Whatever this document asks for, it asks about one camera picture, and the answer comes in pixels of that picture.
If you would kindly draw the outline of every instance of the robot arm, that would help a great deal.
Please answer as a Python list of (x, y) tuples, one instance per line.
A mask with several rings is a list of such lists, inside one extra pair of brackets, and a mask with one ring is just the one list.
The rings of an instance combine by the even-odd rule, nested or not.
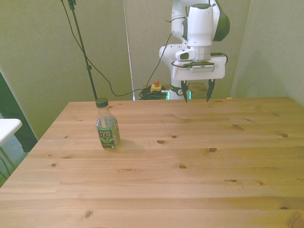
[[(190, 7), (188, 17), (186, 7)], [(217, 0), (174, 1), (171, 32), (181, 40), (181, 44), (170, 45), (170, 50), (165, 50), (162, 59), (171, 71), (172, 88), (176, 90), (189, 80), (219, 79), (225, 76), (227, 58), (212, 57), (211, 47), (213, 41), (225, 38), (229, 29), (229, 19)]]

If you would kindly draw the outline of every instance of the table top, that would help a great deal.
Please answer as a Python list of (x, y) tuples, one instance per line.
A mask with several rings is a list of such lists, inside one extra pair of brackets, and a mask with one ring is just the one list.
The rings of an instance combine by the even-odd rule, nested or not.
[(18, 119), (0, 119), (0, 146), (2, 146), (22, 126)]
[(1, 228), (302, 228), (304, 109), (289, 98), (69, 103), (0, 189)]

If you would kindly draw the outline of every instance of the microphone stand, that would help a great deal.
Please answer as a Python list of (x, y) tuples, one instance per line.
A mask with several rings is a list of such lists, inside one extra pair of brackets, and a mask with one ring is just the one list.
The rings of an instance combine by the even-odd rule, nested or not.
[(96, 94), (96, 91), (95, 91), (95, 86), (94, 86), (94, 82), (93, 82), (93, 78), (92, 78), (92, 74), (91, 74), (92, 66), (89, 65), (89, 63), (87, 61), (85, 47), (84, 47), (84, 44), (83, 44), (82, 39), (81, 39), (81, 34), (80, 34), (80, 30), (79, 30), (77, 19), (76, 19), (76, 15), (75, 15), (75, 7), (74, 7), (74, 5), (76, 5), (76, 0), (67, 0), (67, 1), (68, 1), (69, 6), (70, 6), (70, 9), (72, 10), (73, 16), (74, 16), (74, 20), (75, 20), (75, 24), (76, 24), (77, 31), (78, 31), (78, 35), (79, 35), (79, 40), (80, 40), (82, 52), (84, 53), (84, 56), (85, 56), (86, 69), (87, 69), (87, 71), (89, 73), (89, 77), (90, 77), (90, 81), (91, 81), (91, 85), (92, 85), (92, 89), (93, 89), (95, 100), (97, 100), (97, 94)]

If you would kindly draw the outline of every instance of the bottle label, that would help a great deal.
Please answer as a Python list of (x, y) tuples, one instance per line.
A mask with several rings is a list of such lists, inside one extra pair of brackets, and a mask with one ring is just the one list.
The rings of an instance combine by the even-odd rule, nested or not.
[(119, 128), (117, 124), (117, 120), (115, 117), (106, 117), (105, 119), (106, 126), (111, 126), (108, 128), (98, 128), (99, 139), (100, 142), (105, 149), (115, 149), (115, 141), (117, 141), (117, 145), (120, 142)]

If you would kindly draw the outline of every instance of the power cord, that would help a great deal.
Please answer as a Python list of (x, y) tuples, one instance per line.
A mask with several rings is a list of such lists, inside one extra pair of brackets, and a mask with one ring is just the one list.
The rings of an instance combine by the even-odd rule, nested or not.
[(161, 100), (167, 97), (167, 93), (163, 93), (162, 91), (154, 91), (150, 93), (151, 86), (143, 89), (139, 93), (140, 100)]
[(74, 37), (76, 43), (78, 44), (79, 48), (80, 48), (81, 51), (84, 53), (84, 55), (86, 56), (87, 61), (88, 61), (88, 62), (93, 66), (93, 68), (94, 68), (99, 74), (101, 74), (101, 76), (108, 82), (112, 94), (113, 94), (114, 96), (119, 97), (119, 96), (125, 96), (125, 95), (128, 95), (128, 94), (131, 94), (131, 93), (133, 93), (133, 92), (135, 92), (135, 91), (138, 91), (138, 90), (142, 90), (142, 91), (143, 91), (143, 90), (147, 89), (147, 86), (148, 86), (148, 83), (149, 83), (150, 79), (152, 78), (154, 72), (156, 71), (158, 65), (159, 65), (160, 62), (161, 62), (162, 56), (163, 56), (163, 54), (164, 54), (164, 52), (165, 52), (165, 50), (166, 50), (166, 48), (167, 48), (167, 45), (168, 45), (168, 42), (169, 42), (169, 39), (170, 39), (172, 33), (170, 34), (170, 36), (169, 36), (169, 38), (168, 38), (168, 40), (167, 40), (166, 47), (165, 47), (165, 49), (164, 49), (164, 51), (163, 51), (163, 53), (162, 53), (162, 55), (161, 55), (161, 57), (160, 57), (160, 60), (159, 60), (159, 62), (158, 62), (158, 64), (157, 64), (156, 68), (154, 69), (153, 73), (151, 74), (151, 76), (150, 76), (150, 78), (149, 78), (149, 80), (148, 80), (148, 82), (147, 82), (146, 88), (145, 88), (145, 89), (135, 89), (135, 90), (133, 90), (133, 91), (131, 91), (131, 92), (128, 92), (128, 93), (126, 93), (126, 94), (117, 95), (117, 94), (114, 93), (114, 91), (113, 91), (113, 89), (112, 89), (111, 82), (103, 75), (103, 73), (101, 73), (101, 72), (94, 66), (94, 64), (93, 64), (93, 63), (90, 61), (90, 59), (87, 57), (87, 55), (86, 55), (86, 53), (84, 52), (84, 50), (81, 48), (81, 46), (80, 46), (80, 44), (79, 44), (77, 38), (76, 38), (75, 35), (74, 35), (73, 28), (72, 28), (72, 25), (71, 25), (71, 21), (70, 21), (70, 18), (69, 18), (69, 16), (68, 16), (66, 7), (65, 7), (65, 5), (64, 5), (64, 3), (63, 3), (63, 0), (61, 0), (61, 3), (62, 3), (62, 5), (63, 5), (63, 8), (64, 8), (65, 12), (66, 12), (66, 17), (67, 17), (67, 20), (68, 20), (68, 23), (69, 23), (69, 25), (70, 25), (70, 29), (71, 29), (72, 35), (73, 35), (73, 37)]

